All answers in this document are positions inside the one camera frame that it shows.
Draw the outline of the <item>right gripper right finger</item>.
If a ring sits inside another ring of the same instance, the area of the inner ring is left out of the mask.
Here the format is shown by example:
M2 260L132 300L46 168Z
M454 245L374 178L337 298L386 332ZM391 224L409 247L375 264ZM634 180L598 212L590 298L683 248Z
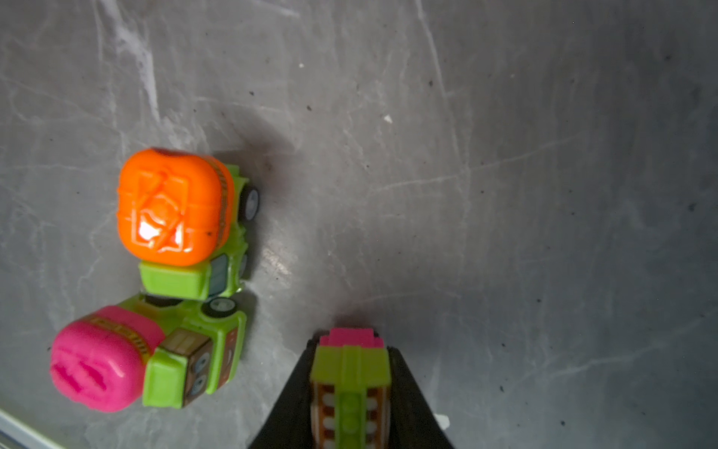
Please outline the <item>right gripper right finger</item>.
M402 353L388 348L392 375L389 448L454 448L432 413Z

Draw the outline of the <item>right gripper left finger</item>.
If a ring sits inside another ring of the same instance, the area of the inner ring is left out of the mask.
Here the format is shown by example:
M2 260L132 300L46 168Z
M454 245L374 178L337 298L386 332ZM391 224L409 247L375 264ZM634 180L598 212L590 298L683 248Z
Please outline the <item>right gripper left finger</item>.
M249 444L249 448L314 447L310 418L310 371L316 348L317 338L310 339L264 426Z

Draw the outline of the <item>green pink toy car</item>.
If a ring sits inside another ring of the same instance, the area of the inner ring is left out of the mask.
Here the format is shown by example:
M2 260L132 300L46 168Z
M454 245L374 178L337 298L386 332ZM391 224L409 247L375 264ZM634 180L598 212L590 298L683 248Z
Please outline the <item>green pink toy car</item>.
M310 371L316 448L386 448L392 376L373 329L336 327L321 336Z

